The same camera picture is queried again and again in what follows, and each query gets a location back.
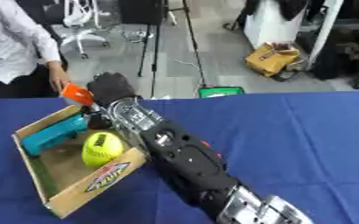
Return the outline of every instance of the chair wheel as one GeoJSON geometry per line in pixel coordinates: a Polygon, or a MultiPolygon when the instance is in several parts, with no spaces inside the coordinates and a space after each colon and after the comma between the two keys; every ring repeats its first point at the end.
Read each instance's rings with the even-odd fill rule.
{"type": "Polygon", "coordinates": [[[354,88],[354,89],[359,89],[359,82],[353,82],[351,84],[351,87],[354,88]]]}
{"type": "Polygon", "coordinates": [[[82,54],[81,54],[81,58],[82,58],[83,60],[87,60],[87,59],[88,59],[88,55],[87,55],[86,53],[82,53],[82,54]]]}

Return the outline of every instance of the yellow tennis ball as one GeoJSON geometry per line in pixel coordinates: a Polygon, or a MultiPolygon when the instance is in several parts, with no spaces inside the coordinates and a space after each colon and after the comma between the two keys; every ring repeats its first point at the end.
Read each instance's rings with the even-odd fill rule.
{"type": "Polygon", "coordinates": [[[96,132],[84,143],[81,158],[90,168],[99,168],[123,154],[123,142],[109,132],[96,132]]]}

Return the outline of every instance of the shirt sleeve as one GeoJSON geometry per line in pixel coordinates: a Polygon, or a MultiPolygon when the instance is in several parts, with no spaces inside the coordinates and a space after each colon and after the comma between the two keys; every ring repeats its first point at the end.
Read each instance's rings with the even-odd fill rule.
{"type": "Polygon", "coordinates": [[[0,0],[0,21],[22,39],[30,39],[45,62],[60,61],[57,42],[40,24],[36,24],[15,0],[0,0]]]}

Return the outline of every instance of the gray floor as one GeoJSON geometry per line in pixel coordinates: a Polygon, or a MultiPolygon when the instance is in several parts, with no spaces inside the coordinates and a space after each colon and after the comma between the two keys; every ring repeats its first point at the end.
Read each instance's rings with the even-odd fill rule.
{"type": "MultiPolygon", "coordinates": [[[[171,0],[171,7],[180,6],[180,0],[171,0]]],[[[222,24],[232,21],[243,7],[242,0],[189,0],[191,17],[199,43],[201,58],[209,86],[241,86],[247,93],[276,93],[303,91],[350,91],[344,79],[320,81],[306,75],[279,83],[252,72],[243,62],[251,52],[246,38],[241,33],[222,29],[222,24]]],[[[177,26],[165,24],[159,51],[157,98],[169,95],[172,98],[193,98],[199,83],[197,68],[186,63],[195,63],[191,41],[183,12],[175,12],[177,26]]],[[[137,31],[143,26],[126,25],[127,31],[137,31]]],[[[144,77],[137,77],[142,44],[126,42],[119,32],[103,31],[111,47],[86,43],[89,59],[81,59],[74,46],[62,51],[69,60],[69,73],[74,83],[84,86],[95,74],[109,71],[125,74],[132,85],[144,97],[151,92],[152,44],[150,44],[144,68],[144,77]]]]}

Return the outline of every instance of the open cardboard box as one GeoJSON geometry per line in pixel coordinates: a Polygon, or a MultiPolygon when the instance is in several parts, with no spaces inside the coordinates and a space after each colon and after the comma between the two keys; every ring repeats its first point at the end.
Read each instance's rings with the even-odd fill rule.
{"type": "Polygon", "coordinates": [[[43,205],[61,219],[145,163],[144,154],[140,150],[127,146],[121,157],[98,170],[87,168],[81,160],[81,150],[86,137],[92,131],[79,134],[75,139],[56,147],[45,149],[40,157],[30,157],[26,154],[21,144],[23,138],[78,113],[79,109],[75,106],[64,108],[12,135],[43,205]]]}

